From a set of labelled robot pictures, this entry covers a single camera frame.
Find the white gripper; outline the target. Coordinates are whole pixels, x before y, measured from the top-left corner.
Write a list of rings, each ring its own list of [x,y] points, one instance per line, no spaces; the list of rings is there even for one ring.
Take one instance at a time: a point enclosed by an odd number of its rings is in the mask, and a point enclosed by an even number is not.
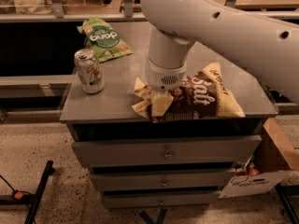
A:
[[[149,85],[155,90],[151,94],[151,115],[162,117],[173,102],[169,91],[177,88],[187,69],[185,62],[171,59],[148,58],[146,78]]]

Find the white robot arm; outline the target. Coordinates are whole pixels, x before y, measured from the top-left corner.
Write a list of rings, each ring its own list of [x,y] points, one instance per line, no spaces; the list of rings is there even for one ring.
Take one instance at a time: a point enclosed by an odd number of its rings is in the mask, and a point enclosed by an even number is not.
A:
[[[299,26],[214,0],[141,0],[150,35],[147,80],[156,91],[179,86],[199,42],[299,103]]]

